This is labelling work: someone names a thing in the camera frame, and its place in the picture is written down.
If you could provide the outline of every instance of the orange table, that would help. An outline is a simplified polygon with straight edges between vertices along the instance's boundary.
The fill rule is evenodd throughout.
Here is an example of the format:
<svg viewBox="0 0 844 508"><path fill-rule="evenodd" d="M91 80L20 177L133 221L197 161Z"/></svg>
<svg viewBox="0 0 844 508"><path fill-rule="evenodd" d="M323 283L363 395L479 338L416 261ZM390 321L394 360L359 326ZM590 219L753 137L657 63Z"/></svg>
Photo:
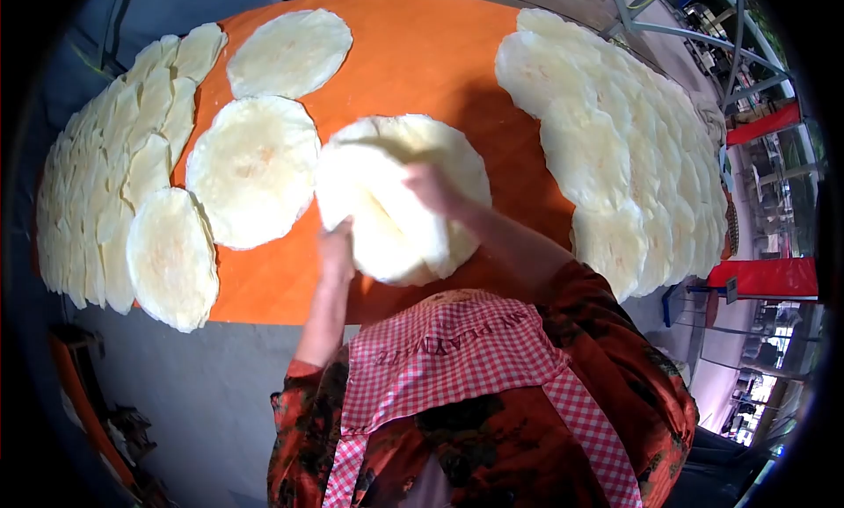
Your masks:
<svg viewBox="0 0 844 508"><path fill-rule="evenodd" d="M569 247L574 206L545 169L539 122L513 106L495 80L495 51L516 30L518 10L480 0L297 0L262 7L220 23L229 43L196 91L196 128L173 183L184 186L186 155L217 112L233 100L227 61L255 28L294 10L323 7L343 18L353 45L322 89L301 102L322 142L362 116L427 114L466 134L484 158L493 205L501 213ZM319 262L317 203L290 233L253 250L217 247L219 322L301 324ZM372 323L428 295L483 288L518 297L512 279L481 248L450 278L397 288L360 275L349 295L348 323Z"/></svg>

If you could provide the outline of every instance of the concrete floor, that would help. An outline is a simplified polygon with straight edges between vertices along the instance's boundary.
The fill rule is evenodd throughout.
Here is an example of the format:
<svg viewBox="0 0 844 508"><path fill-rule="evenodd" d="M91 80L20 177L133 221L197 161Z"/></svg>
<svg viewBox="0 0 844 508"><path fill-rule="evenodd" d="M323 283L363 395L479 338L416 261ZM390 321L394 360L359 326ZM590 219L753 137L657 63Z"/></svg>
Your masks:
<svg viewBox="0 0 844 508"><path fill-rule="evenodd" d="M546 7L596 29L615 15L612 0L493 1ZM673 24L670 11L659 4L640 18ZM642 58L657 63L685 88L714 96L682 41L678 45L672 39L626 37ZM685 359L691 331L665 329L664 290L623 306L641 332L661 338L655 343ZM208 323L193 334L181 334L139 309L120 316L90 307L76 312L73 320L103 338L105 357L94 364L106 400L136 407L153 424L149 436L158 447L142 465L163 480L174 501L184 508L266 505L274 441L269 395L282 387L300 327ZM349 327L347 337L355 332Z"/></svg>
<svg viewBox="0 0 844 508"><path fill-rule="evenodd" d="M641 331L660 327L663 290L623 306ZM142 461L182 508L266 506L275 440L269 396L282 379L301 327L207 323L182 334L143 311L121 316L88 307L74 322L100 334L94 355L103 396L149 418L158 444ZM348 340L358 327L346 327Z"/></svg>

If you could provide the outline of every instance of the apron strap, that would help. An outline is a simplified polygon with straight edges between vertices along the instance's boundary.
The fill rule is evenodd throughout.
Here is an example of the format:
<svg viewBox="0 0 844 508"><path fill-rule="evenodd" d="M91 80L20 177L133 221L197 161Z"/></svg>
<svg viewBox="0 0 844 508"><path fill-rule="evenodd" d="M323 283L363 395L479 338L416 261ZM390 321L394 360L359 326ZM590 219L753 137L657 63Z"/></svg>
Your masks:
<svg viewBox="0 0 844 508"><path fill-rule="evenodd" d="M544 384L542 390L580 442L609 505L642 506L639 483L624 444L571 367Z"/></svg>
<svg viewBox="0 0 844 508"><path fill-rule="evenodd" d="M334 452L334 465L328 475L323 508L348 508L352 504L354 485L364 463L369 435L341 436Z"/></svg>

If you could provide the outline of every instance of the sign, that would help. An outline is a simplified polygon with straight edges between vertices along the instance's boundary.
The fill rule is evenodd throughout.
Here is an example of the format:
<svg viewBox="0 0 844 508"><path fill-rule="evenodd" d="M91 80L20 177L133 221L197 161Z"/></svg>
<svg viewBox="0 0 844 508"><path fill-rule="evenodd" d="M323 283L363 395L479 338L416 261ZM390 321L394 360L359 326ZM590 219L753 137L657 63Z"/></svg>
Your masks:
<svg viewBox="0 0 844 508"><path fill-rule="evenodd" d="M739 278L733 276L724 282L724 287L727 289L727 304L735 302L739 298Z"/></svg>

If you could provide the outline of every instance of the red checkered apron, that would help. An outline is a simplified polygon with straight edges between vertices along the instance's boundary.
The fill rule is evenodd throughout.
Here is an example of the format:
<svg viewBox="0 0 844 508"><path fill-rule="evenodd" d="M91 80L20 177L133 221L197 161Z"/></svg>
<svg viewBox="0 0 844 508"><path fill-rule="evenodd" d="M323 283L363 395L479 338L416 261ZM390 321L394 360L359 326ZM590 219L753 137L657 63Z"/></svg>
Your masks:
<svg viewBox="0 0 844 508"><path fill-rule="evenodd" d="M611 506L641 506L621 440L532 305L480 290L438 294L349 342L340 440L323 506L349 506L369 435L467 398L541 386L581 444Z"/></svg>

